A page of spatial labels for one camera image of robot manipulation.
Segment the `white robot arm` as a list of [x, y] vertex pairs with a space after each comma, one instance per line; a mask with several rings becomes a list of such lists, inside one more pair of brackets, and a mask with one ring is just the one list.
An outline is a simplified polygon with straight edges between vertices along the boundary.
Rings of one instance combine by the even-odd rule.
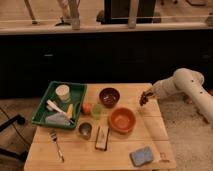
[[202, 87], [203, 83], [204, 76], [200, 72], [187, 68], [177, 69], [171, 77], [158, 80], [150, 89], [144, 91], [140, 105], [146, 104], [151, 96], [165, 99], [183, 92], [191, 98], [213, 127], [213, 96]]

